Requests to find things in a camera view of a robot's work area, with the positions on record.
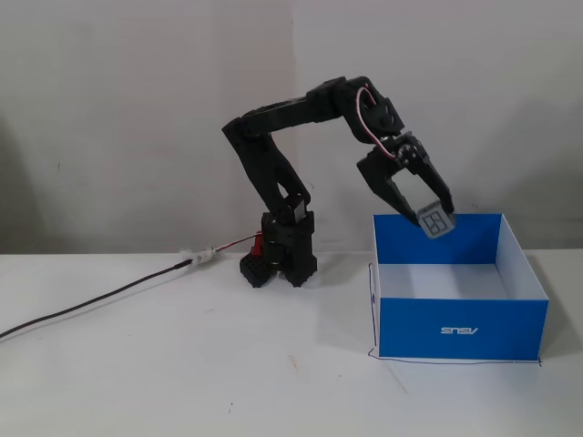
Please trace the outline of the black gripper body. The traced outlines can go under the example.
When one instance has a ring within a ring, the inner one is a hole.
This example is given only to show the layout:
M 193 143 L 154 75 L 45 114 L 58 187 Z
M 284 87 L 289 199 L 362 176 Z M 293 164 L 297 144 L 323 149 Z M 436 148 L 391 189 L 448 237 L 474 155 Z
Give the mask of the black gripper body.
M 397 191 L 394 176 L 402 170 L 407 170 L 427 183 L 427 152 L 422 142 L 411 131 L 397 137 L 384 137 L 381 139 L 381 145 L 394 157 L 389 158 L 379 146 L 376 146 L 357 163 L 370 188 L 373 187 L 373 182 L 384 182 L 392 190 Z

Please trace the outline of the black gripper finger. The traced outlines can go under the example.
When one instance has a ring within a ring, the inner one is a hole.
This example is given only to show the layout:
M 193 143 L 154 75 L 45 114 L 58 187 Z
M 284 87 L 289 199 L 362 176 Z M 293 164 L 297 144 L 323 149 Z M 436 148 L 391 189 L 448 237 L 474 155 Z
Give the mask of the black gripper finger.
M 435 170 L 428 156 L 415 155 L 408 164 L 409 171 L 421 178 L 421 180 L 437 195 L 441 206 L 447 214 L 455 211 L 453 199 L 449 187 Z
M 378 198 L 387 203 L 414 226 L 420 226 L 415 212 L 392 179 L 375 178 L 369 183 L 369 188 Z

